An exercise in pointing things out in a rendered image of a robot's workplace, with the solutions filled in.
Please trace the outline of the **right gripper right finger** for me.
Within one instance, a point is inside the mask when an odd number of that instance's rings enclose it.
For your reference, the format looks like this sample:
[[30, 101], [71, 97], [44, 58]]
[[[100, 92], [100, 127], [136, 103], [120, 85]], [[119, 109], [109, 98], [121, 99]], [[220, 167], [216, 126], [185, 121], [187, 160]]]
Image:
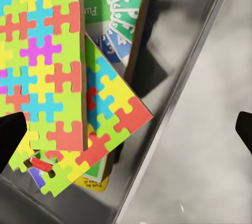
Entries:
[[241, 111], [237, 117], [235, 129], [252, 154], [252, 114]]

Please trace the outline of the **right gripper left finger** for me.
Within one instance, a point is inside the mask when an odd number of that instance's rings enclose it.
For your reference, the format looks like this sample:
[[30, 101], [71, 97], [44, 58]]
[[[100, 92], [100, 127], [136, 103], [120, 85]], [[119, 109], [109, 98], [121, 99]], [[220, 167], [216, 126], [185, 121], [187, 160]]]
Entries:
[[22, 111], [0, 117], [0, 174], [27, 133]]

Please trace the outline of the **toy box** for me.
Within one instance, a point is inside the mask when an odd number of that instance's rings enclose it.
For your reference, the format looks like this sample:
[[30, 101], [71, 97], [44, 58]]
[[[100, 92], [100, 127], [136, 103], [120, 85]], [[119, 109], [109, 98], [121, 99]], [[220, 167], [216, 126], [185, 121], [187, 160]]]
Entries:
[[122, 224], [225, 0], [150, 0], [131, 88], [154, 117], [116, 148], [106, 190], [41, 193], [29, 171], [0, 174], [0, 224]]

